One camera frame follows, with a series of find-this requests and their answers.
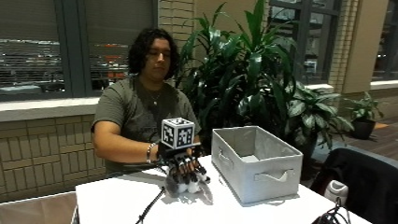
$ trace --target wristband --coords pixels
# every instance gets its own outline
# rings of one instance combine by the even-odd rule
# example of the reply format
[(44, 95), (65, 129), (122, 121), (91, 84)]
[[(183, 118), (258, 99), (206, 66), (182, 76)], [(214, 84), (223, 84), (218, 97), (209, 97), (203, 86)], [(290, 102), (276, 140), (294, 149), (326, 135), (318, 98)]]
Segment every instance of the wristband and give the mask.
[(155, 143), (151, 143), (147, 147), (147, 150), (146, 150), (146, 163), (151, 163), (150, 161), (150, 149), (151, 147), (155, 145)]

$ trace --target gray t-shirt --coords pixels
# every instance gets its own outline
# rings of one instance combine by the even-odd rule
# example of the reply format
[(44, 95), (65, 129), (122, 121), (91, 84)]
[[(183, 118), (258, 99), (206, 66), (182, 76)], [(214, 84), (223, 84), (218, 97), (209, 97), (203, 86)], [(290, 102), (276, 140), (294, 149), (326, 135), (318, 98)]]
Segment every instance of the gray t-shirt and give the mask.
[[(121, 127), (121, 136), (139, 142), (159, 140), (161, 120), (183, 118), (195, 123), (195, 134), (199, 124), (185, 94), (163, 84), (159, 91), (143, 88), (135, 77), (119, 80), (102, 93), (97, 105), (95, 122), (106, 120)], [(138, 172), (151, 168), (146, 163), (122, 163), (103, 160), (107, 173)]]

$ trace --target long dark hair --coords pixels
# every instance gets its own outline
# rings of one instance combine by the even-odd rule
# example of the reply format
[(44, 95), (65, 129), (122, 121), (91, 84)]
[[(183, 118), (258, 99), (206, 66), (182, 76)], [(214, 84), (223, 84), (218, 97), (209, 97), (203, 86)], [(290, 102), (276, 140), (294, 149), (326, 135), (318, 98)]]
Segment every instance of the long dark hair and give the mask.
[(129, 73), (138, 74), (145, 67), (146, 54), (150, 50), (154, 39), (163, 38), (170, 45), (170, 68), (163, 79), (169, 79), (178, 69), (179, 54), (171, 35), (161, 28), (146, 28), (138, 34), (133, 45), (127, 51)]

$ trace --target potted plant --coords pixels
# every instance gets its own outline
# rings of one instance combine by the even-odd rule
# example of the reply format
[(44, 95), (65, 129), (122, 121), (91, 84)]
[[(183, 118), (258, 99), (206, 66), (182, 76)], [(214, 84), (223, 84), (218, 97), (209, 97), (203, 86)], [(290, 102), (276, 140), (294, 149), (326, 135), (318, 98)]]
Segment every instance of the potted plant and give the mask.
[[(286, 102), (294, 95), (292, 60), (279, 45), (294, 42), (276, 34), (278, 27), (263, 24), (265, 1), (255, 2), (253, 12), (245, 11), (249, 32), (237, 23), (239, 33), (215, 28), (223, 4), (211, 20), (205, 15), (194, 18), (199, 29), (181, 48), (175, 80), (178, 86), (185, 78), (182, 91), (198, 116), (205, 147), (214, 128), (251, 124), (282, 136)], [(205, 53), (202, 60), (194, 58), (197, 50)]]
[(318, 145), (331, 148), (332, 136), (351, 130), (350, 121), (338, 116), (332, 101), (338, 93), (311, 90), (296, 82), (294, 98), (288, 103), (288, 121), (284, 139), (303, 153), (303, 167), (311, 164), (311, 155)]
[(375, 125), (374, 112), (378, 113), (380, 118), (384, 116), (378, 109), (378, 101), (371, 98), (366, 91), (362, 99), (352, 100), (344, 98), (344, 100), (352, 104), (352, 107), (347, 107), (352, 125), (351, 136), (358, 139), (368, 139)]

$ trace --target box handle cutout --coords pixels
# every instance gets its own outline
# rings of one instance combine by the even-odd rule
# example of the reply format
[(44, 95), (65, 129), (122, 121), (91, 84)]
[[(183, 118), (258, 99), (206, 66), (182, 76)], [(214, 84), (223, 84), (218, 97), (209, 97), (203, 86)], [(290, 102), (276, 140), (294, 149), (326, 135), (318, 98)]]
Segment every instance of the box handle cutout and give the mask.
[(222, 161), (226, 166), (229, 166), (231, 169), (234, 169), (234, 163), (233, 163), (233, 161), (227, 157), (225, 157), (222, 155), (222, 148), (221, 147), (218, 147), (218, 148), (219, 148), (219, 151), (218, 151), (219, 161)]
[(294, 170), (292, 170), (292, 169), (284, 171), (284, 172), (283, 172), (283, 175), (282, 175), (279, 178), (276, 178), (275, 176), (267, 175), (267, 174), (265, 174), (265, 173), (262, 173), (262, 174), (255, 174), (255, 175), (254, 175), (254, 181), (266, 181), (266, 180), (270, 180), (270, 178), (271, 178), (272, 180), (275, 180), (275, 181), (278, 181), (278, 182), (286, 182), (287, 177), (288, 177), (290, 175), (292, 175), (292, 174), (294, 174)]

